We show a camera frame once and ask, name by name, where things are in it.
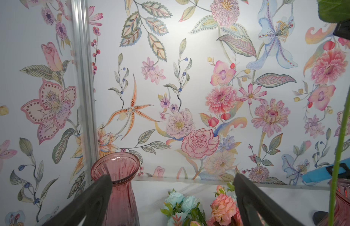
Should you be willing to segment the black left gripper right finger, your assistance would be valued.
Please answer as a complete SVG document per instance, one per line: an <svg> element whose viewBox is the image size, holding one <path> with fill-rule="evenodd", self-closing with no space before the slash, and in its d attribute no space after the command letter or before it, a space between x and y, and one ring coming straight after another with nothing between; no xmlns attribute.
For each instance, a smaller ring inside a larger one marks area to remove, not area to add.
<svg viewBox="0 0 350 226"><path fill-rule="evenodd" d="M270 226L301 226L302 223L274 202L242 174L234 178L235 194L244 226L261 226L261 218Z"/></svg>

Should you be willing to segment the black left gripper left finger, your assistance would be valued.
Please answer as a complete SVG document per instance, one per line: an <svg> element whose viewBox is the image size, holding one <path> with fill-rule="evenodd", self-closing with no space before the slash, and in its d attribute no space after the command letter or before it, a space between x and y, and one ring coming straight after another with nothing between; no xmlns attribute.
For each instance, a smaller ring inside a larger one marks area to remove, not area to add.
<svg viewBox="0 0 350 226"><path fill-rule="evenodd" d="M45 226L101 226L107 211L112 181L101 176L58 214L45 222Z"/></svg>

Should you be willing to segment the pink ribbed glass vase left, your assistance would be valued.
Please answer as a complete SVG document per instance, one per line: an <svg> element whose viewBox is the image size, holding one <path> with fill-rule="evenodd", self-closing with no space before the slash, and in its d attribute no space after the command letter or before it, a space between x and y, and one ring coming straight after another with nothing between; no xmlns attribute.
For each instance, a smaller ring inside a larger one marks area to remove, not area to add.
<svg viewBox="0 0 350 226"><path fill-rule="evenodd" d="M112 192L104 217L104 226L139 226L139 216L132 190L132 180L140 168L140 160L126 152L111 153L95 162L91 178L111 177Z"/></svg>

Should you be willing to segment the pink ribbed glass vase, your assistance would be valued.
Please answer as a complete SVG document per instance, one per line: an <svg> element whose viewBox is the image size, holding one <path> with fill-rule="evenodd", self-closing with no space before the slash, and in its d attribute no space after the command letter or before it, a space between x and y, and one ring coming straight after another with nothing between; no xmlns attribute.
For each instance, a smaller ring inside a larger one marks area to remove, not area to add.
<svg viewBox="0 0 350 226"><path fill-rule="evenodd" d="M126 152L111 153L95 162L91 178L111 177L112 192L104 217L104 226L139 226L139 216L132 190L132 180L140 168L140 160Z"/></svg>
<svg viewBox="0 0 350 226"><path fill-rule="evenodd" d="M334 226L350 226L350 180L338 179Z"/></svg>

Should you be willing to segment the bunch of artificial flowers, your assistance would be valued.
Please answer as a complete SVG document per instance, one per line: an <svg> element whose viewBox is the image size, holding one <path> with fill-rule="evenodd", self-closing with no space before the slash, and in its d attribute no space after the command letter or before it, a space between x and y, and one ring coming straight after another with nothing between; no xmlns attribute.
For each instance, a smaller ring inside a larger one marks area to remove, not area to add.
<svg viewBox="0 0 350 226"><path fill-rule="evenodd" d="M168 193L161 213L167 217L168 226L242 226L243 221L231 183L217 186L215 199L210 204L210 217L206 217L200 199L185 196L175 190Z"/></svg>

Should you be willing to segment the pink ribbed glass vase centre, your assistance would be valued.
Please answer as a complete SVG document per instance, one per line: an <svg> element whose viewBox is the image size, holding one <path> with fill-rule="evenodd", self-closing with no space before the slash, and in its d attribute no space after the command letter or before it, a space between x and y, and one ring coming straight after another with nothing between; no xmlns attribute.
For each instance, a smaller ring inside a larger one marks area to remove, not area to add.
<svg viewBox="0 0 350 226"><path fill-rule="evenodd" d="M350 180L338 179L334 226L350 226Z"/></svg>

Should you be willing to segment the blue microphone on black stand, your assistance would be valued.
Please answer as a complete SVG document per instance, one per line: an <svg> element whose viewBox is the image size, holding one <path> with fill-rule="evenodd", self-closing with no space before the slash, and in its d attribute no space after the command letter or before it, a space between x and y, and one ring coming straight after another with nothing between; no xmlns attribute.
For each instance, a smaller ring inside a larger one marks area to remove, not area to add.
<svg viewBox="0 0 350 226"><path fill-rule="evenodd" d="M319 168L308 172L302 176L302 180L305 183L317 183L324 180L331 179L334 173L334 165ZM339 179L350 180L350 158L342 160L339 164Z"/></svg>

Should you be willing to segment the left corner aluminium post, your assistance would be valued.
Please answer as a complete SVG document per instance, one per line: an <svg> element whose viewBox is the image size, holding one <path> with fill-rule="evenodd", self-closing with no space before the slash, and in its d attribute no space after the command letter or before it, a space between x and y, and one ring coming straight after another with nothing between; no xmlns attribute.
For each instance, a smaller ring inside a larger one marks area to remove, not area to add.
<svg viewBox="0 0 350 226"><path fill-rule="evenodd" d="M87 182L90 183L92 180L91 168L98 160L98 144L87 1L71 1L71 11L80 94L81 141L84 151L85 176Z"/></svg>

